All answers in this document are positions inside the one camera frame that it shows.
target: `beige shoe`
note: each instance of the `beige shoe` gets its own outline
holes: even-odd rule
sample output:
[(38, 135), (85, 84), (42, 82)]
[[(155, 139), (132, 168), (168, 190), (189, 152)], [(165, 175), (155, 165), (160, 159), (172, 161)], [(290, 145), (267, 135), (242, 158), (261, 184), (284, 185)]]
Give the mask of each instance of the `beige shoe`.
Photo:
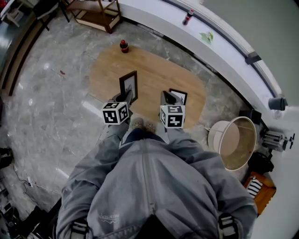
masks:
[(156, 133), (156, 124), (154, 124), (153, 122), (147, 122), (145, 125), (145, 130), (147, 132), (151, 132), (153, 134)]
[(135, 118), (131, 120), (131, 127), (132, 129), (143, 129), (143, 119), (142, 118)]

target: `gray marble floor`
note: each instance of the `gray marble floor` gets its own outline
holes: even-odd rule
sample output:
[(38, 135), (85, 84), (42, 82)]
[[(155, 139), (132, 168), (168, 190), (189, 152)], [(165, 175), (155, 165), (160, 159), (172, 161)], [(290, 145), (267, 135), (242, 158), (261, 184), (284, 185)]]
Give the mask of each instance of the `gray marble floor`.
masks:
[[(58, 15), (33, 46), (19, 75), (12, 97), (4, 97), (0, 146), (11, 147), (14, 166), (1, 169), (2, 182), (22, 219), (36, 204), (49, 210), (74, 166), (105, 135), (100, 117), (102, 102), (89, 94), (89, 71), (107, 46), (126, 39), (135, 45), (190, 70), (203, 81), (207, 99), (199, 124), (186, 129), (207, 146), (207, 131), (219, 120), (231, 120), (247, 107), (217, 76), (189, 54), (164, 39), (127, 22), (113, 34), (67, 23)], [(158, 135), (165, 140), (163, 127)], [(32, 182), (24, 188), (20, 179)]]

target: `photo in frame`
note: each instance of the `photo in frame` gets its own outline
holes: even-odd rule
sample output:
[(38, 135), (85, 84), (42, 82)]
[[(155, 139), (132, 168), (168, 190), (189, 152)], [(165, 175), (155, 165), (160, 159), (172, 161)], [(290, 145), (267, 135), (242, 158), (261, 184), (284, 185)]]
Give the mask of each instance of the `photo in frame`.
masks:
[(129, 90), (133, 92), (132, 103), (138, 99), (138, 87), (137, 87), (137, 71), (132, 71), (129, 74), (120, 78), (121, 94), (125, 95)]
[(182, 91), (178, 91), (178, 90), (174, 90), (174, 89), (169, 89), (169, 92), (175, 94), (176, 96), (178, 96), (181, 99), (182, 104), (186, 105), (188, 93), (182, 92)]

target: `white cube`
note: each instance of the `white cube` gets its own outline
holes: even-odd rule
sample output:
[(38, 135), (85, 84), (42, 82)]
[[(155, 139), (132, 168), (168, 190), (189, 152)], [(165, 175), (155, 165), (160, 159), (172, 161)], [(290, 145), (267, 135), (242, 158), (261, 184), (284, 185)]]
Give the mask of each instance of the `white cube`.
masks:
[(126, 102), (108, 102), (101, 108), (105, 125), (120, 125), (129, 117)]
[(165, 128), (183, 128), (185, 121), (184, 105), (161, 105), (160, 120)]

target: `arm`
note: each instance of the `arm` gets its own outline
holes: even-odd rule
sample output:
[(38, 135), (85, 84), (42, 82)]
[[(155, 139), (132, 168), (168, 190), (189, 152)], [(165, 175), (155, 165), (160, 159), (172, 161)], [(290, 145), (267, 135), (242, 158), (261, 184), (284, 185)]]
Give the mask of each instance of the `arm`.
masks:
[(87, 217), (95, 194), (119, 160), (119, 143), (127, 130), (127, 123), (110, 126), (106, 138), (76, 165), (62, 189), (57, 238), (67, 236), (73, 221)]
[(251, 232), (257, 216), (254, 200), (229, 173), (218, 153), (205, 152), (198, 142), (183, 130), (168, 129), (170, 151), (199, 171), (212, 186), (218, 202), (218, 211), (229, 213), (239, 222), (242, 238)]

